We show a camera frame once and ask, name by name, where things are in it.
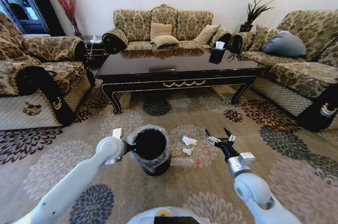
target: glossy table top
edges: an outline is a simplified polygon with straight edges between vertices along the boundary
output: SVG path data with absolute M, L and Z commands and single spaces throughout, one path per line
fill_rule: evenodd
M 252 60 L 238 60 L 235 54 L 224 55 L 201 49 L 160 49 L 123 51 L 111 54 L 96 77 L 117 74 L 143 74 L 151 72 L 187 72 L 261 68 Z

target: tissue box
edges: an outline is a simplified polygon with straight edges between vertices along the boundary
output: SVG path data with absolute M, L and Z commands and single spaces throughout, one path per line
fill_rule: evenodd
M 219 64 L 223 59 L 223 55 L 225 51 L 226 51 L 225 48 L 223 48 L 222 50 L 213 48 L 211 50 L 209 62 L 214 63 L 214 64 Z

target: potted plant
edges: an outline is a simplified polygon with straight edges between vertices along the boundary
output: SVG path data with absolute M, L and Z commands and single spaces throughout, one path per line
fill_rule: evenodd
M 83 36 L 78 28 L 78 23 L 75 19 L 75 7 L 76 7 L 76 0 L 57 0 L 62 7 L 64 13 L 66 14 L 68 20 L 72 24 L 73 33 L 75 36 L 83 39 Z
M 248 4 L 247 12 L 248 12 L 248 18 L 247 21 L 241 25 L 241 28 L 239 32 L 249 32 L 252 28 L 253 21 L 261 15 L 261 13 L 268 11 L 274 7 L 268 7 L 274 0 L 269 1 L 265 4 L 259 5 L 260 1 L 253 0 L 254 4 L 251 3 Z

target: sofa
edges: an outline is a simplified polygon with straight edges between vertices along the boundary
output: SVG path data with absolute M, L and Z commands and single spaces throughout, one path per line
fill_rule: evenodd
M 102 36 L 105 49 L 110 54 L 142 50 L 152 55 L 156 48 L 150 43 L 151 22 L 172 24 L 172 36 L 180 41 L 180 49 L 210 49 L 216 41 L 228 44 L 231 38 L 230 31 L 219 28 L 207 45 L 194 42 L 203 28 L 212 24 L 212 12 L 180 11 L 164 4 L 147 11 L 117 9 L 113 21 L 115 28 Z
M 0 130 L 66 126 L 94 83 L 85 44 L 24 37 L 0 13 Z
M 253 88 L 292 114 L 309 130 L 338 128 L 338 11 L 293 11 L 277 28 L 258 26 L 256 33 L 234 35 L 228 46 L 268 67 Z M 281 30 L 290 31 L 306 46 L 303 58 L 277 57 L 261 46 Z

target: vase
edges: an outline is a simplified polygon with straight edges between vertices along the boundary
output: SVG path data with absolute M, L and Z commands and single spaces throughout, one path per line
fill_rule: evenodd
M 241 24 L 239 32 L 250 32 L 252 25 Z
M 73 27 L 73 34 L 81 39 L 83 39 L 83 35 L 81 34 L 78 23 L 76 21 L 72 22 L 72 27 Z

